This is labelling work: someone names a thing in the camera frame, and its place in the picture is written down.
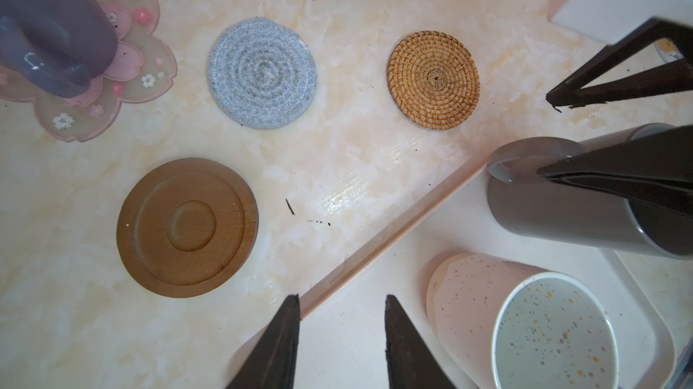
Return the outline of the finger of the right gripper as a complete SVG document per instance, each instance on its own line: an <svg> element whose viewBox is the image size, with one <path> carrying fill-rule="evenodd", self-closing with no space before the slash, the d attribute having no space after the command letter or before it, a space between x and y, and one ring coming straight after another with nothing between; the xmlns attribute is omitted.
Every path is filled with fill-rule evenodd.
<svg viewBox="0 0 693 389"><path fill-rule="evenodd" d="M543 166L553 183L620 196L692 216L692 127L589 151Z"/></svg>
<svg viewBox="0 0 693 389"><path fill-rule="evenodd" d="M662 39L673 42L682 57L619 80L590 83ZM603 48L566 80L549 91L546 100L559 109L632 100L692 90L692 29L652 18L616 44Z"/></svg>

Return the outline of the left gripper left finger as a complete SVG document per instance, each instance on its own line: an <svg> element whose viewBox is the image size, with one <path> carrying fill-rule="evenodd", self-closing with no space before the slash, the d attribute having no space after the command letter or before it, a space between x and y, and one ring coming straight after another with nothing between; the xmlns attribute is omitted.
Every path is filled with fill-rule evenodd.
<svg viewBox="0 0 693 389"><path fill-rule="evenodd" d="M300 297L289 295L227 388L292 388L300 323Z"/></svg>

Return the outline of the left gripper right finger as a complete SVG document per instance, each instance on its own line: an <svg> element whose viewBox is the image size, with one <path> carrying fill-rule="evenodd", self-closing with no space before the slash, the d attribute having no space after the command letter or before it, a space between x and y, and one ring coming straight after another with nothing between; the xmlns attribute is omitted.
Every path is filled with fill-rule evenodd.
<svg viewBox="0 0 693 389"><path fill-rule="evenodd" d="M390 388L456 388L392 294L385 301L384 327Z"/></svg>

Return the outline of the dark grey mug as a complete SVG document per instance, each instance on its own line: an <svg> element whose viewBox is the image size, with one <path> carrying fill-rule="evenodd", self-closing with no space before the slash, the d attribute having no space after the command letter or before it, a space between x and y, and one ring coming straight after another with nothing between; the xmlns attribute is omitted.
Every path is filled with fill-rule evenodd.
<svg viewBox="0 0 693 389"><path fill-rule="evenodd" d="M487 200L515 234L674 259L692 257L692 219L621 196L552 183L538 169L577 154L671 129L652 123L583 142L532 137L503 145L487 163Z"/></svg>

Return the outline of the brown round wooden coaster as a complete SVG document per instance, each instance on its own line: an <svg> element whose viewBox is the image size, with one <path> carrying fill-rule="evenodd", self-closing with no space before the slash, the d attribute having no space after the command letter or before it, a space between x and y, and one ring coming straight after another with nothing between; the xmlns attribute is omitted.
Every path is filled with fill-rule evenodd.
<svg viewBox="0 0 693 389"><path fill-rule="evenodd" d="M117 248L140 286L189 298L235 275L258 230L256 199L237 172L184 158L148 172L128 194L117 221Z"/></svg>

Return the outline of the tan round rattan coaster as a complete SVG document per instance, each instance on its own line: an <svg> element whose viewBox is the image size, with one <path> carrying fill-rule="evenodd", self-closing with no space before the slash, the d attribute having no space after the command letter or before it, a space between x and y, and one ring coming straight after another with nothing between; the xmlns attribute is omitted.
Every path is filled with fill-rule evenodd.
<svg viewBox="0 0 693 389"><path fill-rule="evenodd" d="M420 127L449 130L471 117L481 94L478 69L455 37L419 31L390 54L386 76L398 109Z"/></svg>

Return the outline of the grey round woven coaster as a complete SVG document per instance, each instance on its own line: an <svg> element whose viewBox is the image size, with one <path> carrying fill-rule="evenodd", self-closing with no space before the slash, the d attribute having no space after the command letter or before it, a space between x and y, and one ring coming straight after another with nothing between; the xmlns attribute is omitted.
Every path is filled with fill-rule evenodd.
<svg viewBox="0 0 693 389"><path fill-rule="evenodd" d="M255 17L229 26L210 50L207 77L218 107L255 129L286 127L310 107L317 66L294 31Z"/></svg>

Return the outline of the pink flower coaster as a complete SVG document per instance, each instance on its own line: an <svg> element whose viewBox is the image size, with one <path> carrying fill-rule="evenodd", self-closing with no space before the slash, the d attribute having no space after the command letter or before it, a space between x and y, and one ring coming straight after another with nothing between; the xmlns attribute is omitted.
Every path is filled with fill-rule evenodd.
<svg viewBox="0 0 693 389"><path fill-rule="evenodd" d="M155 100L173 85L177 62L154 35L161 12L158 0L96 0L117 34L117 54L108 69L91 80L86 93L63 99L1 68L1 99L30 103L43 129L65 142L85 142L115 121L124 103Z"/></svg>

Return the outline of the white mug purple handle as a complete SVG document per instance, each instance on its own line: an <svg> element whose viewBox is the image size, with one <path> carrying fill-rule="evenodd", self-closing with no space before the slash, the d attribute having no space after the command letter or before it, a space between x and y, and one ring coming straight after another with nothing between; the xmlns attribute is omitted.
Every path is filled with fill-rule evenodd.
<svg viewBox="0 0 693 389"><path fill-rule="evenodd" d="M96 0L1 0L1 64L52 95L85 93L116 51Z"/></svg>

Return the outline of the white lid glass jar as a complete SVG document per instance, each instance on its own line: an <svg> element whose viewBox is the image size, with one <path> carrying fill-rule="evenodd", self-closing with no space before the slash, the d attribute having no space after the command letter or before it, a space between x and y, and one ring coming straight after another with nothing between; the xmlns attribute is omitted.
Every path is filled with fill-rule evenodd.
<svg viewBox="0 0 693 389"><path fill-rule="evenodd" d="M671 39L662 38L654 46L656 52L666 64L683 59L683 54Z"/></svg>

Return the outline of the white plastic tray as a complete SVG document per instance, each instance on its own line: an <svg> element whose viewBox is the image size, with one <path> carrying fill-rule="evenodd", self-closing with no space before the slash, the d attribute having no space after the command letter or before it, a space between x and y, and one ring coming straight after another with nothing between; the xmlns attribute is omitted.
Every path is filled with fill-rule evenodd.
<svg viewBox="0 0 693 389"><path fill-rule="evenodd" d="M611 250L516 236L487 205L487 176L463 166L406 210L344 266L301 298L295 385L386 388L385 301L395 296L442 370L459 388L474 381L431 329L426 293L448 258L484 253L570 275L604 304L615 331L622 388L662 388L677 359L662 315Z"/></svg>

